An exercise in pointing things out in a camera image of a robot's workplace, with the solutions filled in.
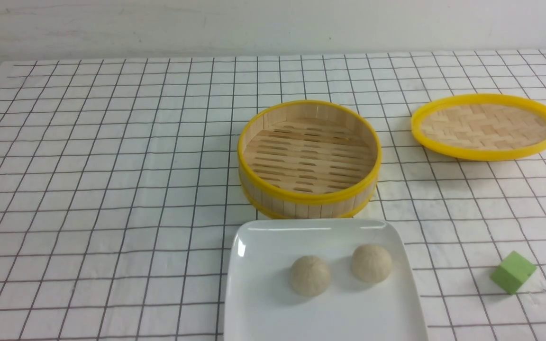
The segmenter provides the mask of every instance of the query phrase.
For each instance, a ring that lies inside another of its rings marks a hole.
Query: table
[[[432,340],[546,340],[546,151],[432,153],[424,103],[473,92],[546,104],[546,50],[9,62],[0,67],[0,340],[223,339],[229,251],[264,218],[236,144],[259,110],[345,105],[383,145],[359,217],[403,238]],[[516,296],[488,278],[516,250]]]

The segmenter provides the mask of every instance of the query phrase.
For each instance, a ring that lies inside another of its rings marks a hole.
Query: square white plate
[[[392,256],[373,287],[351,274],[353,250],[375,243]],[[314,298],[295,294],[290,267],[304,255],[330,266]],[[229,341],[426,341],[427,327],[403,242],[389,223],[359,219],[260,220],[237,231],[225,300]]]

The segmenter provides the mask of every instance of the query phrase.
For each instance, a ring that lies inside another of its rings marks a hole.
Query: bamboo steamer basket
[[[262,111],[241,132],[239,177],[247,199],[270,218],[340,218],[374,193],[382,149],[355,112],[323,101]]]
[[[521,97],[472,93],[438,99],[412,115],[425,147],[464,160],[502,161],[546,149],[546,106]]]

